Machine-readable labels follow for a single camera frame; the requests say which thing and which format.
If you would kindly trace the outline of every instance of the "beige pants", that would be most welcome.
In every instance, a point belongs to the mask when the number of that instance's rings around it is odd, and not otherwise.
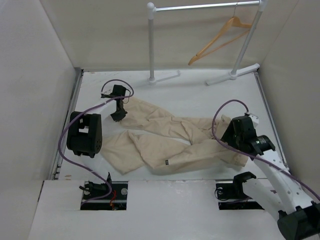
[[[126,174],[147,165],[157,174],[174,174],[211,167],[219,160],[244,166],[248,157],[222,147],[212,135],[211,118],[175,117],[170,112],[131,97],[124,105],[128,112],[120,124],[125,131],[103,138],[101,154],[120,173]],[[221,138],[231,119],[222,116],[215,122]],[[176,139],[189,141],[191,145]]]

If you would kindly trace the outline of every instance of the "white panel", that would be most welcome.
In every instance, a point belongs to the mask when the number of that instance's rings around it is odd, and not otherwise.
[[[44,183],[28,240],[284,239],[264,210],[219,210],[213,180],[130,181],[126,211],[80,211],[81,184]]]
[[[156,71],[156,75],[168,71]],[[267,135],[276,145],[275,135],[272,130],[263,99],[253,73],[243,75],[237,80],[230,80],[213,86],[206,86],[205,80],[222,74],[222,70],[214,69],[193,69],[181,70],[181,76],[157,83],[155,86],[141,86],[147,81],[148,71],[119,71],[119,72],[86,72],[83,76],[78,101],[77,111],[84,111],[95,105],[100,99],[102,85],[111,79],[121,79],[132,84],[137,98],[160,106],[175,116],[179,117],[206,117],[213,118],[217,109],[230,99],[244,101],[250,111],[259,117],[257,126],[258,135]],[[105,89],[112,88],[112,83]],[[245,108],[239,103],[227,105],[222,114],[232,118],[244,115]],[[112,121],[109,117],[102,123],[103,135],[111,136],[125,131],[119,123]],[[68,158],[78,162],[79,158],[72,151],[66,150]],[[95,161],[99,170],[104,166],[104,173],[107,177],[111,173],[114,181],[127,180],[201,180],[201,179],[233,179],[243,172],[253,172],[258,178],[264,178],[261,170],[249,160],[246,167],[235,166],[218,162],[214,167],[200,171],[185,172],[172,175],[155,175],[146,167],[121,175],[100,155],[97,154],[92,161]],[[68,162],[62,163],[59,179],[66,180],[87,180],[99,181],[91,173]]]
[[[74,66],[90,69],[148,68],[147,3],[151,0],[41,0]],[[261,63],[298,0],[269,0],[243,59]],[[154,0],[156,7],[237,0]],[[258,7],[238,7],[235,15],[252,22]],[[156,68],[187,68],[189,60],[219,32],[234,8],[158,12],[154,17]],[[212,48],[243,33],[233,27]],[[193,67],[231,67],[245,40],[195,62]]]
[[[294,175],[320,194],[320,1],[300,0],[261,66],[261,80]]]
[[[25,240],[75,71],[39,0],[0,1],[0,32],[0,238]]]

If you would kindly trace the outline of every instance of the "wooden hanger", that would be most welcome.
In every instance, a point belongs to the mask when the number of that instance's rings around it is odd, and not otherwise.
[[[213,50],[208,51],[207,53],[204,53],[208,48],[211,47],[212,44],[214,44],[221,36],[223,36],[229,30],[229,28],[238,27],[238,28],[250,29],[251,26],[252,26],[252,24],[242,23],[237,16],[233,16],[232,18],[230,18],[223,25],[223,27],[220,29],[218,34],[204,48],[202,48],[194,57],[191,58],[191,60],[189,61],[188,65],[191,65],[195,61],[197,61],[199,59],[202,59],[203,57],[205,57],[205,56],[207,56],[209,54],[212,54],[213,52],[215,52],[218,49],[224,47],[225,45],[232,43],[233,41],[237,40],[238,38],[241,38],[243,35],[246,35],[250,31],[250,30],[247,30],[244,33],[242,33],[242,34],[236,36],[235,38],[231,39],[230,41],[227,41],[227,42],[221,44],[220,46],[214,48]]]

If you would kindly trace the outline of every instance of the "white floor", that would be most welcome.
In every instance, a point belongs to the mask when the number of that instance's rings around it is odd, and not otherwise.
[[[169,71],[156,71],[156,76],[161,76]],[[102,85],[111,79],[121,79],[130,83],[135,91],[135,97],[158,105],[176,116],[181,117],[209,117],[212,118],[216,110],[230,99],[239,99],[245,102],[250,112],[259,117],[257,127],[258,135],[267,135],[277,146],[272,125],[265,109],[263,98],[258,88],[253,73],[229,80],[216,85],[206,86],[205,80],[222,74],[223,70],[215,69],[186,69],[181,70],[181,76],[159,82],[154,86],[147,85],[148,71],[118,71],[118,72],[86,72],[83,76],[76,111],[83,111],[92,107],[99,101]],[[234,118],[242,116],[245,109],[238,103],[231,103],[222,111],[223,114]],[[118,123],[111,118],[102,123],[103,135],[110,136],[124,131]],[[68,149],[65,155],[75,162],[80,162]],[[245,167],[234,166],[224,162],[217,163],[214,167],[204,170],[172,174],[155,175],[146,167],[141,167],[128,174],[121,175],[108,162],[97,154],[94,159],[100,167],[104,168],[105,176],[111,173],[114,181],[128,180],[209,180],[232,179],[234,175],[250,171],[258,178],[264,174],[250,160]],[[91,173],[63,162],[59,180],[88,180],[97,181]]]
[[[126,211],[80,211],[83,181],[46,181],[28,240],[283,240],[264,210],[219,210],[215,181],[130,181]]]

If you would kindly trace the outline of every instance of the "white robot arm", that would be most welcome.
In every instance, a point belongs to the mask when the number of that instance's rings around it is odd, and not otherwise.
[[[267,189],[251,172],[245,172],[233,179],[235,195],[251,197],[268,211],[286,240],[305,239],[320,233],[320,203],[316,204],[302,189],[300,183],[303,183],[289,173],[269,138],[257,136],[255,119],[248,113],[233,118],[221,140],[217,141],[250,156],[277,194]]]

